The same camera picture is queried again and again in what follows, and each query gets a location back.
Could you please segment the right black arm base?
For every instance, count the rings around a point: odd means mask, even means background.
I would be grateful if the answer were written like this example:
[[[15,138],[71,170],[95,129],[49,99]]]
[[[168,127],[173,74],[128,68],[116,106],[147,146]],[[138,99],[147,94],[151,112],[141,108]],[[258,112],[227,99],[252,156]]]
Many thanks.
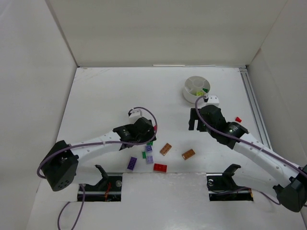
[[[238,186],[233,179],[240,168],[240,165],[231,164],[223,172],[206,174],[210,201],[254,201],[251,189]]]

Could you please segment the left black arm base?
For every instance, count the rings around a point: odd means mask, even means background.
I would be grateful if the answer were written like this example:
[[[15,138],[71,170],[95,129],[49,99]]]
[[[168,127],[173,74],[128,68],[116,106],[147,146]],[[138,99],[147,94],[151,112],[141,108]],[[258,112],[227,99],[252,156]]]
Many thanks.
[[[86,202],[120,202],[123,174],[106,172],[102,166],[81,167],[73,182],[79,185],[77,200]]]

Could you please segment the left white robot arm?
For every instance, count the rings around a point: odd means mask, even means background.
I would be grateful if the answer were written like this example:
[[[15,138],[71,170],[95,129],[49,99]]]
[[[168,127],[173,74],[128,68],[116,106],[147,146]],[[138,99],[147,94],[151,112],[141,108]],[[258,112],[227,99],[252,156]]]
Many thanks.
[[[40,163],[37,175],[46,179],[54,192],[61,191],[70,184],[102,189],[107,182],[103,167],[96,163],[92,169],[88,169],[84,167],[84,163],[103,154],[155,141],[156,132],[157,125],[140,117],[133,124],[116,127],[92,140],[77,144],[58,141]]]

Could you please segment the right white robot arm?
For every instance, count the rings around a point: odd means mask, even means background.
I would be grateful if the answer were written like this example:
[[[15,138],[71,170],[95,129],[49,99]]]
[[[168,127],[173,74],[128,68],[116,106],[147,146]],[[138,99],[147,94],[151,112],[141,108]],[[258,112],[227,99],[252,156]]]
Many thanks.
[[[206,105],[192,108],[189,115],[189,130],[207,132],[218,143],[250,159],[268,177],[260,179],[249,175],[247,167],[231,164],[226,170],[210,173],[207,187],[221,195],[239,189],[250,188],[270,194],[280,205],[293,212],[300,212],[307,202],[307,168],[282,158],[259,142],[237,122],[227,122],[221,109]]]

